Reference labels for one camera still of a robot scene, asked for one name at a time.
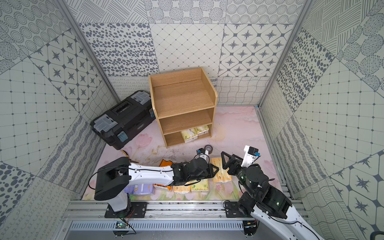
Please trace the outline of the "beige tissue pack shelf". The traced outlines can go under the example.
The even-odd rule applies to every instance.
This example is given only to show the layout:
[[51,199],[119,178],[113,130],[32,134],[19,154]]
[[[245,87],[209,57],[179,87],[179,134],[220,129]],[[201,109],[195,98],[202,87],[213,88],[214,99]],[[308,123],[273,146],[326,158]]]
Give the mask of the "beige tissue pack shelf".
[[191,192],[190,186],[174,186],[173,190],[176,194],[185,195]]

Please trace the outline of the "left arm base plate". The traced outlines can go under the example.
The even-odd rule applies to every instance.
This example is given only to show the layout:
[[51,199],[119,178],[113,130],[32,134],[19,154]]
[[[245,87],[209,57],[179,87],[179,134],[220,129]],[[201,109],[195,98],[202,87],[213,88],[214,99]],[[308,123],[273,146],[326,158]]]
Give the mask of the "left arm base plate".
[[147,211],[147,202],[129,202],[127,209],[114,212],[111,205],[108,204],[107,210],[105,212],[106,219],[125,219],[125,218],[139,218],[142,219],[145,217]]

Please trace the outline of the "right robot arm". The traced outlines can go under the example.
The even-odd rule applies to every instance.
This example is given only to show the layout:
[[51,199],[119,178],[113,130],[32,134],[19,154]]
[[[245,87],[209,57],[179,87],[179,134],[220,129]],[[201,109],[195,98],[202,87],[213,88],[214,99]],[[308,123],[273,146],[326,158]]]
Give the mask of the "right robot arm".
[[245,192],[237,202],[224,201],[228,217],[254,218],[283,240],[321,240],[322,237],[299,214],[292,201],[270,185],[260,165],[243,167],[243,159],[221,152],[223,169],[237,177]]

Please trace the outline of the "orange tissue pack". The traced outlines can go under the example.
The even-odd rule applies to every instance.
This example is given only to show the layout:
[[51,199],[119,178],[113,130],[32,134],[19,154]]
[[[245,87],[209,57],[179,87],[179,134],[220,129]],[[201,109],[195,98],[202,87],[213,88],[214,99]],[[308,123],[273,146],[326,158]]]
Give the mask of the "orange tissue pack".
[[[162,160],[161,163],[160,163],[160,167],[167,167],[167,166],[171,166],[173,164],[172,161],[166,161],[166,160]],[[159,185],[159,184],[153,184],[154,188],[158,189],[158,190],[165,190],[165,191],[172,191],[172,187],[171,186],[164,186],[164,185]]]

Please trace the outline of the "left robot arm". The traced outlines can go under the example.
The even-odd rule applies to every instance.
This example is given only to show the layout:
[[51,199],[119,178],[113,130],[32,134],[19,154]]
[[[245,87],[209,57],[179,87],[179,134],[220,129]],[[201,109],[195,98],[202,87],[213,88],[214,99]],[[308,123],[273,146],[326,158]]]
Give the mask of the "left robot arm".
[[151,167],[137,165],[131,163],[128,157],[121,157],[97,170],[94,199],[106,201],[114,212],[120,212],[129,208],[130,198],[125,192],[127,186],[188,186],[212,179],[218,172],[219,168],[204,158],[165,167]]

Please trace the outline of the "green tissue pack shelf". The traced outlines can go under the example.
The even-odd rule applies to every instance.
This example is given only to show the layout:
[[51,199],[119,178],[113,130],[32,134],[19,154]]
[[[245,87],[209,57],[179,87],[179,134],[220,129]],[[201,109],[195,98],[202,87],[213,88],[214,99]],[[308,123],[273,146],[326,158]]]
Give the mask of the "green tissue pack shelf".
[[192,192],[208,192],[209,191],[209,180],[204,179],[199,182],[195,182],[191,185]]

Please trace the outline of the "green tissue pack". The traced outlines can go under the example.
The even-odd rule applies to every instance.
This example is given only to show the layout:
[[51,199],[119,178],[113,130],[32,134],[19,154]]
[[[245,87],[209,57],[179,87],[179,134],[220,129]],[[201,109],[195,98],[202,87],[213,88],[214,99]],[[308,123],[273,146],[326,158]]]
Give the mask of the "green tissue pack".
[[198,136],[208,134],[210,131],[208,125],[200,126],[195,128],[195,132],[197,133]]
[[192,142],[198,138],[198,133],[195,128],[181,131],[182,138],[185,143]]

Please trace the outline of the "yellow tissue pack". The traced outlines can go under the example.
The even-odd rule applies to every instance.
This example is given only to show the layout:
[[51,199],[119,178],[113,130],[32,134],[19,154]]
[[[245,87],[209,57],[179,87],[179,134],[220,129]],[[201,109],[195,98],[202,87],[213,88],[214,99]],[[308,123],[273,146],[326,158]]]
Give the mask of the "yellow tissue pack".
[[221,183],[227,183],[232,181],[232,176],[228,174],[227,170],[223,169],[222,158],[212,158],[211,164],[219,168],[219,171],[216,173],[216,175],[213,178],[214,184],[221,184]]

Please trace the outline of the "purple tissue pack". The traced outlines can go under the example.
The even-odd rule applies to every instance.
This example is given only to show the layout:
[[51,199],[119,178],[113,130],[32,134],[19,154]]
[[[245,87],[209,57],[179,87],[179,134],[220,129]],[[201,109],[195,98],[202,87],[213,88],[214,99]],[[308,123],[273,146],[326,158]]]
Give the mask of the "purple tissue pack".
[[138,188],[137,185],[129,185],[124,188],[124,192],[130,195],[133,195]]
[[154,193],[153,184],[139,184],[135,185],[133,194],[138,196],[151,195]]

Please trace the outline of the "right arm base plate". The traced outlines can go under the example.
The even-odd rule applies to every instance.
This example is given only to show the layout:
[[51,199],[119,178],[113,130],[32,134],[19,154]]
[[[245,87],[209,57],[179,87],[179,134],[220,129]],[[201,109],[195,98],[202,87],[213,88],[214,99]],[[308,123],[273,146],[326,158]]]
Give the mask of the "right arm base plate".
[[251,201],[238,201],[238,202],[231,202],[229,200],[226,200],[223,202],[223,207],[226,210],[226,217],[227,218],[237,218],[237,217],[244,217],[244,218],[251,218],[251,213],[254,213],[254,207],[256,206],[256,202]]

